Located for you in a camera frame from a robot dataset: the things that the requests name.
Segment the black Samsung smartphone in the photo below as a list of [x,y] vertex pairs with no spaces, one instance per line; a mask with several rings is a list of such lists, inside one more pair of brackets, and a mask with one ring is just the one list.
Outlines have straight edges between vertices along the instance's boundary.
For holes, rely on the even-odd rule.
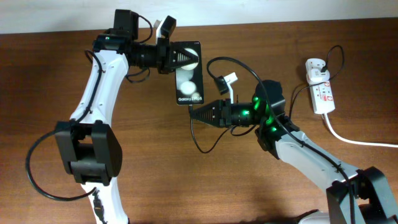
[[199,41],[177,42],[179,47],[198,57],[198,62],[175,70],[176,102],[178,105],[204,103],[201,45]]

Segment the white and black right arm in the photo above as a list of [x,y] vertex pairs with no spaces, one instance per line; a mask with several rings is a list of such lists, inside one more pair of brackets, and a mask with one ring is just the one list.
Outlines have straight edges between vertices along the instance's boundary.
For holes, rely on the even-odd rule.
[[249,103],[215,100],[189,108],[191,120],[217,128],[251,126],[260,147],[290,164],[326,193],[328,210],[318,209],[290,218],[287,223],[397,223],[397,202],[377,168],[359,169],[312,142],[285,115],[279,82],[264,80]]

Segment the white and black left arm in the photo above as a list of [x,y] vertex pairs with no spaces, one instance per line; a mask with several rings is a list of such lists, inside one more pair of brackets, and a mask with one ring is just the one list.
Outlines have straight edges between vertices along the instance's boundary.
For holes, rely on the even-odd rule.
[[93,65],[80,104],[69,121],[57,123],[55,136],[64,168],[81,184],[97,223],[128,223],[118,190],[123,151],[111,128],[122,81],[132,66],[174,73],[179,105],[204,101],[201,45],[172,42],[176,20],[166,17],[153,45],[138,41],[139,15],[115,12],[112,28],[93,42]]

